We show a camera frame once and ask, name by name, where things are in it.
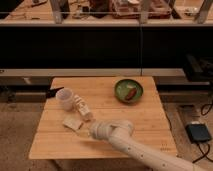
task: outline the table leg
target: table leg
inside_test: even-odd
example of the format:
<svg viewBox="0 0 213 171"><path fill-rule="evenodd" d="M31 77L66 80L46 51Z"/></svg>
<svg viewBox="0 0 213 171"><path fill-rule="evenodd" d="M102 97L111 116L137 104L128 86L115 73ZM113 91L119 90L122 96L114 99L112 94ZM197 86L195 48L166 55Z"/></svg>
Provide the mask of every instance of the table leg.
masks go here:
<svg viewBox="0 0 213 171"><path fill-rule="evenodd" d="M55 168L57 171L63 171L62 167L53 159L48 160Z"/></svg>

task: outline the wooden surface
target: wooden surface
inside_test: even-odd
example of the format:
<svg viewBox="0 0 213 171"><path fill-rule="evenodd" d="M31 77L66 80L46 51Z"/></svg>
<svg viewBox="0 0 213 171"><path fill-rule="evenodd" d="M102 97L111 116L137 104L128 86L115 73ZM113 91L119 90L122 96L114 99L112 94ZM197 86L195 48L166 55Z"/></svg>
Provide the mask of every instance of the wooden surface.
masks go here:
<svg viewBox="0 0 213 171"><path fill-rule="evenodd" d="M178 156L180 156L181 158L188 160L190 162L197 159L202 154L201 154L199 148L196 146L196 144L191 144L191 142L187 136L187 133L185 131L184 123L182 122L183 115L182 115L182 113L179 113L178 106L186 105L186 104L195 105L197 114L199 114L199 116L200 116L199 119L201 119L203 121L203 123L206 124L210 134L211 135L213 134L213 111L211 110L210 113L206 116L200 115L201 106L206 103L208 104L209 102L211 102L212 97L210 97L209 95L206 95L205 99L202 99L202 98L200 98L200 96L198 94L199 94L198 91L195 92L194 94L191 94L191 96L193 96L193 99L191 99L191 100L190 100L190 98L187 99L187 97L179 95L182 97L181 103L180 102L178 103L179 97L176 99L176 98L174 98L174 96L175 96L174 95L173 99L176 99L176 101L174 103L172 103L172 102L164 103L164 109L171 121L172 133L173 133L176 145L177 145ZM210 144L211 148L212 148L213 141L209 141L208 144ZM201 148L206 149L205 143L203 145L201 145ZM212 150L210 151L208 157L211 159L213 158ZM206 158L203 158L196 164L208 171L213 170L212 162L208 161Z"/></svg>
<svg viewBox="0 0 213 171"><path fill-rule="evenodd" d="M6 17L6 20L53 20L52 9L49 0L47 3L33 8L29 7L31 4L32 0L24 0L13 12L11 12Z"/></svg>
<svg viewBox="0 0 213 171"><path fill-rule="evenodd" d="M114 85L123 77L55 78L52 88L68 87L88 104L96 120L128 119L134 126L133 138L171 155L177 155L161 101L151 77L131 77L144 88L141 100L125 105L114 97ZM81 159L127 157L104 141L78 136L62 125L67 115L55 98L48 99L30 150L30 159ZM84 124L81 131L87 130Z"/></svg>

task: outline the cable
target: cable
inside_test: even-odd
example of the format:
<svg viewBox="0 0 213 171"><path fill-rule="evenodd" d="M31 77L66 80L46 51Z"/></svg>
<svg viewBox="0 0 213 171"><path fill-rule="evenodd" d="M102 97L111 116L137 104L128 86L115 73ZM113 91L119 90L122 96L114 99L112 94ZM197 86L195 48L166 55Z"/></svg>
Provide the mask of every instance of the cable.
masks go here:
<svg viewBox="0 0 213 171"><path fill-rule="evenodd" d="M212 99L211 103L209 103L209 104L207 103L207 104L204 104L203 106L201 106L201 108L200 108L201 115L202 116L207 115L211 111L212 107L213 107L213 99Z"/></svg>
<svg viewBox="0 0 213 171"><path fill-rule="evenodd" d="M206 143L207 146L208 146L208 149L209 149L209 152L210 152L210 149L211 149L211 146L210 144ZM202 150L202 148L200 147L200 145L198 146L199 147L199 150L201 151L202 154L205 154L205 152ZM206 155L206 159L209 160L210 162L213 162L213 159L209 158L208 156Z"/></svg>
<svg viewBox="0 0 213 171"><path fill-rule="evenodd" d="M206 143L206 144L207 144L207 146L208 146L208 149L207 149L206 152L204 152L204 151L202 150L202 148L201 148L201 146L200 146L199 143L196 144L196 145L198 146L200 152L201 152L203 155L200 156L199 158L195 159L192 163L196 163L196 162L198 162L199 160L201 160L201 159L203 159L203 158L206 158L206 159L209 160L210 162L213 162L213 159L211 159L211 158L208 157L208 154L209 154L209 152L210 152L211 146L210 146L210 144L208 144L208 143Z"/></svg>
<svg viewBox="0 0 213 171"><path fill-rule="evenodd" d="M199 150L201 151L201 153L202 153L203 155L200 156L200 157L198 157L197 159L193 160L192 163L196 163L196 162L200 161L201 159L205 158L205 157L209 154L209 152L210 152L210 145L209 145L209 144L208 144L208 150L207 150L207 152L205 152L205 153L204 153L203 150L201 149L199 143L197 143L196 145L198 146Z"/></svg>
<svg viewBox="0 0 213 171"><path fill-rule="evenodd" d="M169 129L171 131L172 130L172 123L171 123L171 120L169 119L169 116L167 114L166 114L166 118L167 118L167 120L169 122Z"/></svg>

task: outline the small object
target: small object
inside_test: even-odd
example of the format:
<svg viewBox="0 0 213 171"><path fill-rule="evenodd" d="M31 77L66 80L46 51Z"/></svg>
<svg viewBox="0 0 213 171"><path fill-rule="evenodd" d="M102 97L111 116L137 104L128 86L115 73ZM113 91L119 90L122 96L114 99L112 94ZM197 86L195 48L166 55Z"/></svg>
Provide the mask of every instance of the small object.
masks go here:
<svg viewBox="0 0 213 171"><path fill-rule="evenodd" d="M109 0L89 0L90 15L103 18L109 13Z"/></svg>
<svg viewBox="0 0 213 171"><path fill-rule="evenodd" d="M115 97L124 103L135 103L143 94L143 87L135 80L123 79L115 85Z"/></svg>
<svg viewBox="0 0 213 171"><path fill-rule="evenodd" d="M186 132L191 143L206 142L212 139L205 124L191 123L186 126Z"/></svg>
<svg viewBox="0 0 213 171"><path fill-rule="evenodd" d="M57 91L56 99L61 105L62 109L69 111L73 109L74 93L69 88L63 88Z"/></svg>
<svg viewBox="0 0 213 171"><path fill-rule="evenodd" d="M39 17L33 17L33 18L31 18L31 20L40 20L40 18Z"/></svg>
<svg viewBox="0 0 213 171"><path fill-rule="evenodd" d="M50 89L46 92L46 98L55 97L57 91L61 90L64 87Z"/></svg>
<svg viewBox="0 0 213 171"><path fill-rule="evenodd" d="M129 90L128 94L125 97L125 100L131 100L137 93L137 89L136 88L132 88Z"/></svg>
<svg viewBox="0 0 213 171"><path fill-rule="evenodd" d="M185 9L185 14L187 16L195 16L198 13L197 7L188 7Z"/></svg>
<svg viewBox="0 0 213 171"><path fill-rule="evenodd" d="M78 95L75 95L74 97L75 105L77 110L80 112L81 116L83 117L83 120L89 121L92 120L92 113L85 103L85 101Z"/></svg>
<svg viewBox="0 0 213 171"><path fill-rule="evenodd" d="M64 119L63 125L71 128L73 131L77 131L83 125L83 122L69 115Z"/></svg>
<svg viewBox="0 0 213 171"><path fill-rule="evenodd" d="M139 4L139 1L138 1L138 0L128 0L128 2L129 2L130 4L133 4L133 5Z"/></svg>

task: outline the black device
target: black device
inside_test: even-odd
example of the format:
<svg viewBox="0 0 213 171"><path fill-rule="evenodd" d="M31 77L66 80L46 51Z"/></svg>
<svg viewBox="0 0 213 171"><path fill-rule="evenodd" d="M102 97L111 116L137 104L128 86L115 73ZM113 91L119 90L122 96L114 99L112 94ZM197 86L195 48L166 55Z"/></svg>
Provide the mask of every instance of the black device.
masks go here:
<svg viewBox="0 0 213 171"><path fill-rule="evenodd" d="M57 91L61 90L64 87L59 87L59 88L54 88L54 89L50 89L46 92L46 98L52 98L55 97Z"/></svg>
<svg viewBox="0 0 213 171"><path fill-rule="evenodd" d="M190 81L212 81L213 79L213 59L211 57L196 57L187 54L183 69Z"/></svg>
<svg viewBox="0 0 213 171"><path fill-rule="evenodd" d="M73 27L2 24L0 69L12 73L10 76L16 72L14 69L21 69L20 76L26 73L25 69L33 69L33 76L40 76L40 69L50 68L53 70L45 72L45 76L57 76L55 69L67 69L66 74L72 75L68 69L138 68L143 74L143 69L147 68L182 68L185 63L182 59L187 53L196 54L196 57L213 56L212 30L212 26L205 25Z"/></svg>
<svg viewBox="0 0 213 171"><path fill-rule="evenodd" d="M102 18L106 16L109 12L109 6L107 4L102 4L96 8L90 8L90 15L96 18Z"/></svg>
<svg viewBox="0 0 213 171"><path fill-rule="evenodd" d="M205 124L188 124L186 126L186 132L191 143L206 142L212 139Z"/></svg>
<svg viewBox="0 0 213 171"><path fill-rule="evenodd" d="M178 112L191 143L206 142L212 139L207 126L200 122L200 115L194 105L180 105Z"/></svg>
<svg viewBox="0 0 213 171"><path fill-rule="evenodd" d="M59 1L60 10L62 13L62 17L66 19L69 16L70 13L70 7L68 0L61 0Z"/></svg>

